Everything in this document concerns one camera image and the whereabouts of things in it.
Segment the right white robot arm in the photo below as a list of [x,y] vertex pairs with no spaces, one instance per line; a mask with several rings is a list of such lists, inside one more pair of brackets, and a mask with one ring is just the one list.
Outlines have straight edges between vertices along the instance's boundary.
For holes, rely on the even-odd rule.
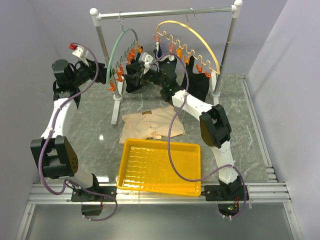
[[182,85],[177,83],[176,64],[161,63],[158,70],[153,70],[142,62],[126,66],[126,82],[135,87],[143,82],[161,86],[163,100],[185,111],[199,121],[200,135],[204,143],[213,152],[217,169],[206,175],[218,173],[219,185],[205,188],[213,201],[247,201],[249,192],[240,171],[235,167],[231,152],[232,128],[220,104],[205,102],[209,89],[209,78],[204,73],[194,73],[193,65],[184,65]]

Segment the beige boxer underwear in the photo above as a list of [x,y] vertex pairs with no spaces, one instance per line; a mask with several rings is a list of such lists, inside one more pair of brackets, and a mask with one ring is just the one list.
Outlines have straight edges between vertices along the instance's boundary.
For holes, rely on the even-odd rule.
[[126,114],[122,116],[124,126],[119,139],[124,144],[126,139],[156,139],[168,136],[170,123],[176,114],[174,107],[168,105],[144,112]]

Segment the orange clothespin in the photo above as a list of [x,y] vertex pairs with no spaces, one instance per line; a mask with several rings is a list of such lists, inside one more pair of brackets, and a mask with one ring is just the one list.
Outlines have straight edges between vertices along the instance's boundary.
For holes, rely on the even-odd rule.
[[113,84],[113,82],[110,80],[109,81],[109,88],[108,90],[114,92],[116,90],[115,85]]

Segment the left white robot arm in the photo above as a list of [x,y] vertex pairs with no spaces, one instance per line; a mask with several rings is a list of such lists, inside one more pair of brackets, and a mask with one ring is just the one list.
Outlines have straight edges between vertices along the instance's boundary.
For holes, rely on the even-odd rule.
[[87,81],[105,84],[105,64],[92,60],[79,60],[72,64],[59,59],[51,67],[55,77],[53,111],[44,133],[30,143],[40,182],[56,196],[71,187],[75,194],[88,201],[100,200],[103,194],[97,177],[80,169],[77,154],[67,135],[80,105],[83,93],[80,86]]

